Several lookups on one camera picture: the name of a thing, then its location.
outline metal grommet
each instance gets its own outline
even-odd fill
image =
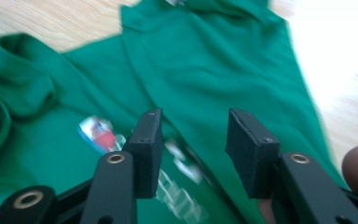
[[[292,159],[292,161],[295,161],[295,162],[301,163],[301,164],[310,163],[310,159],[304,155],[301,155],[301,154],[292,154],[290,156],[290,159]]]
[[[25,209],[34,206],[43,199],[43,193],[39,190],[31,190],[23,193],[13,203],[13,207],[17,209]]]
[[[108,157],[106,160],[107,162],[109,163],[119,163],[119,162],[122,162],[124,161],[124,159],[126,159],[126,157],[124,155],[121,155],[121,154],[113,154],[112,156]]]

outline light wood grain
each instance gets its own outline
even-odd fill
[[[0,0],[0,35],[25,32],[58,51],[118,34],[119,6],[135,0]],[[358,1],[274,0],[340,168],[358,145]]]

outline green t-shirt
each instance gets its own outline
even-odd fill
[[[0,204],[28,186],[61,193],[93,176],[100,155],[77,133],[84,118],[109,119],[129,136],[158,107],[164,137],[186,141],[235,209],[181,172],[178,162],[191,161],[165,149],[158,197],[138,202],[139,223],[262,222],[225,152],[231,107],[254,114],[282,151],[312,156],[343,185],[285,22],[267,1],[144,0],[121,15],[121,35],[65,53],[29,35],[0,37]],[[179,208],[184,198],[187,209]]]

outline wooden table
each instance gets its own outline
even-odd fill
[[[119,6],[134,0],[0,0],[0,35],[25,32],[57,51],[119,34]],[[273,0],[340,168],[358,145],[358,0]]]

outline green shirt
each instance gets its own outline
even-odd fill
[[[225,152],[231,107],[254,114],[282,151],[312,156],[343,185],[285,21],[267,2],[187,0],[174,7],[144,0],[121,15],[121,35],[65,53],[29,35],[0,37],[0,203],[28,186],[61,193],[93,176],[100,155],[77,133],[84,118],[109,119],[114,132],[129,136],[142,113],[157,107],[164,137],[184,139],[250,223],[262,218]],[[188,195],[194,207],[180,210],[181,201],[167,195],[140,200],[139,223],[241,223],[177,162],[164,151],[160,179],[167,184],[160,189]]]

